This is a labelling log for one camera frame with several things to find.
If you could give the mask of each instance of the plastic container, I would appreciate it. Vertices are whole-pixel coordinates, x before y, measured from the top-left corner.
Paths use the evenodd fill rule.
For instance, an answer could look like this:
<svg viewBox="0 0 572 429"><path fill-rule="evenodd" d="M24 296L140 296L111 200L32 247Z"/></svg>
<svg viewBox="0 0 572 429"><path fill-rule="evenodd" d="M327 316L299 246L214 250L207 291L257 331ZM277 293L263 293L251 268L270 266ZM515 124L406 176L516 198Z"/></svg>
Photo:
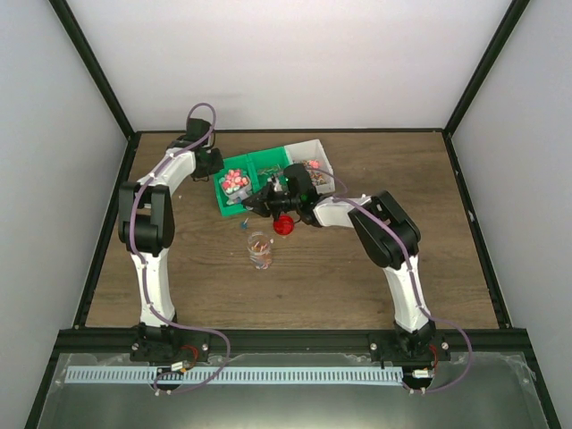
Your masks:
<svg viewBox="0 0 572 429"><path fill-rule="evenodd" d="M290 164L302 163L304 161L316 160L319 163L319 168L333 174L333 168L325 155L324 147L320 140L309 140L301 143L294 143L293 145L286 145L284 147L286 156L289 158ZM315 183L315 189L319 194L326 194L336 190L334 180L325 174L322 174L325 181L324 184L319 185Z"/></svg>
<svg viewBox="0 0 572 429"><path fill-rule="evenodd" d="M261 231L248 237L248 256L257 270L265 270L272 264L273 240Z"/></svg>
<svg viewBox="0 0 572 429"><path fill-rule="evenodd" d="M248 172L251 189L248 189L247 187L245 191L242 191L242 189L237 191L237 195L227 196L221 189L219 183L221 179L224 179L224 175L229 170L236 170L237 168L240 168L244 172ZM218 200L218 206L220 207L223 216L237 215L239 213L246 212L247 209L244 208L242 204L229 204L229 200L234 201L237 198L244 199L245 197L248 196L248 193L250 193L249 195L251 195L252 192L256 192L257 190L260 189L256 177L256 170L252 166L251 162L248 160L247 155L234 156L232 158L224 159L224 168L220 172L214 175L213 182L214 182L214 192L216 194L216 199Z"/></svg>
<svg viewBox="0 0 572 429"><path fill-rule="evenodd" d="M248 159L252 162L256 170L258 184L261 188L266 185L272 174L278 174L280 183L286 185L282 170L292 163L286 155L284 147L252 152L248 154Z"/></svg>

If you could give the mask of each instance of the wooden table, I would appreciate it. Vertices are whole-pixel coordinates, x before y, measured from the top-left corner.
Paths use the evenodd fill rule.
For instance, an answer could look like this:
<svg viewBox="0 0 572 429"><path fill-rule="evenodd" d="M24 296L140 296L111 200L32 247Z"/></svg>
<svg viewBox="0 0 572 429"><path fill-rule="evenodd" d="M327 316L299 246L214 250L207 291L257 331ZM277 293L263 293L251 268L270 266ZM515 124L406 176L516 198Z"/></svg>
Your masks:
<svg viewBox="0 0 572 429"><path fill-rule="evenodd" d="M130 179L161 159L175 134L145 134ZM496 319L439 133L219 133L223 156L320 139L354 197L387 189L421 230L420 276L434 315L465 328ZM172 199L176 235L169 253L172 301L179 322L228 328L391 329L393 304L383 271L351 229L303 223L277 236L270 219L223 218L214 184L185 180ZM274 236L273 265L248 261L247 236ZM140 312L137 277L115 231L88 326L132 326Z"/></svg>

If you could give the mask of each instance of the red lid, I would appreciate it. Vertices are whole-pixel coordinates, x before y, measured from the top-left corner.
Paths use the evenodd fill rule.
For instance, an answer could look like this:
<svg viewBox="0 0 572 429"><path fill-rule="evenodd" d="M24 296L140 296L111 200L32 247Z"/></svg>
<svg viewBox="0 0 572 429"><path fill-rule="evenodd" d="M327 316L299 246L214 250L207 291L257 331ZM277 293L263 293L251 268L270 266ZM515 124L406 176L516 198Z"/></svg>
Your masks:
<svg viewBox="0 0 572 429"><path fill-rule="evenodd" d="M277 234L288 235L294 231L294 220L287 214L281 214L273 226Z"/></svg>

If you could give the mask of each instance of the purple cable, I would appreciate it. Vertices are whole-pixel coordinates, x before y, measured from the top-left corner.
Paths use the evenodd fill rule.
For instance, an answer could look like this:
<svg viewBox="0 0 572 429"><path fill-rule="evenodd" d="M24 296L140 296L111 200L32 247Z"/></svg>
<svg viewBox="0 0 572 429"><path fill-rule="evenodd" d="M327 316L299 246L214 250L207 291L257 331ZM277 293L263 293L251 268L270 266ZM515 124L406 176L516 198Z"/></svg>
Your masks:
<svg viewBox="0 0 572 429"><path fill-rule="evenodd" d="M130 224L129 224L129 243L130 243L130 248L131 248L131 252L133 252L134 255L137 255L137 257L139 258L139 260L141 261L141 264L143 265L143 269L141 271L141 279L142 279L142 283L143 283L143 295L145 297L145 303L147 305L147 307L149 308L149 311L157 318L159 319L161 322L168 324L174 328L178 328L178 329L183 329L186 331L195 331L195 332L205 332L205 333L211 333L213 335L217 335L219 337L221 337L224 340L224 343L226 344L226 359L224 360L223 364L221 366L219 366L219 368L214 371L214 373L212 375L210 375L208 378L206 378L203 382L199 383L199 384L195 384L189 388L186 389L177 389L176 391L172 391L172 393L185 393L187 391L194 391L195 389L199 389L207 384L209 384L211 381L213 381L220 373L221 371L226 367L226 365L228 364L230 358L231 358L231 342L229 341L228 337L226 335L224 335L222 332L217 331L216 329L210 329L210 328L199 328L196 326L185 326L184 324L176 324L175 322L163 317L163 315L161 315L158 311L155 310L155 308L153 307L153 303L151 302L151 299L149 297L149 290L147 288L147 263L145 258L143 257L143 255L141 255L141 253L138 251L136 245L135 245L135 218L137 216L137 207L139 206L139 201L141 200L141 197L143 195L143 193L145 192L145 189L147 189L147 187L149 186L149 184L153 181L153 179L158 176L159 174L161 174L161 172L167 168L167 166L177 157L180 156L184 153L187 153L189 150L191 150L194 147L197 147L199 145L201 145L204 141L206 141L211 134L213 133L213 130L215 129L215 124L216 124L216 111L215 109L208 103L199 103L197 105L194 105L190 111L189 114L187 115L188 118L190 118L190 116L195 112L195 110L197 110L199 107L208 107L211 112L213 113L213 123L211 125L211 127L208 129L208 131L206 132L206 134L200 138L199 140L191 143L190 145L184 147L181 150L178 150L177 152L175 152L174 154L172 154L172 156L165 158L158 166L156 166L152 171L152 176L149 177L144 183L141 184L141 187L139 188L139 191L137 192L137 194L135 194L135 199L133 200L133 208L131 209L131 216L130 216ZM157 382L165 375L167 375L169 373L165 373L165 374L160 374L157 376L157 378L153 381L153 388L158 391L157 388Z"/></svg>
<svg viewBox="0 0 572 429"><path fill-rule="evenodd" d="M340 179L338 179L337 177L335 177L330 172L320 170L319 168L308 168L308 170L316 170L317 172L321 172L321 173L324 173L324 174L332 177L332 179L337 181L344 188L344 190L343 190L344 194L346 192L348 192L348 187L346 186L346 184L343 181L341 181ZM377 225L379 225L379 227L382 228L385 232L387 232L387 234L400 247L401 253L403 253L403 256L405 257L405 264L407 265L408 272L409 272L409 278L411 279L411 284L413 286L413 293L415 295L415 301L417 302L417 307L419 308L421 313L425 317L427 317L429 320L433 320L434 322L439 323L439 324L447 324L447 325L451 326L452 328L456 329L462 335L463 339L465 340L465 343L467 344L468 361L467 361L467 366L465 366L465 370L463 371L463 373L459 377L457 377L455 380L450 382L449 384L445 384L444 386L436 387L436 388L431 389L429 391L425 391L425 393L436 393L438 391L445 391L445 390L449 389L449 387L452 387L455 384L459 383L461 380L463 380L467 376L467 373L468 373L471 365L473 364L473 345L471 344L471 340L468 338L467 333L458 324L455 324L454 322L452 322L450 320L445 320L445 319L440 319L439 317L434 317L433 315L431 315L431 313L429 313L423 307L423 305L421 304L421 297L419 296L419 289L418 289L419 286L417 285L415 275L413 274L413 266L409 262L409 253L408 253L407 248L405 247L405 244L403 244L403 241L401 241L400 237L395 232L393 232L389 226L387 226L381 220L376 218L373 214L369 213L367 210L365 210L358 203L356 203L355 201L352 201L351 199L338 197L338 195L339 195L338 193L335 193L335 194L333 194L332 198L334 200L343 201L345 203L350 204L351 206L354 206L357 210L359 210L361 213L363 213L365 216L367 216L369 219L371 219L373 222L375 222ZM405 383L403 383L403 385L406 389L408 389L410 391L414 391L414 389L411 389Z"/></svg>

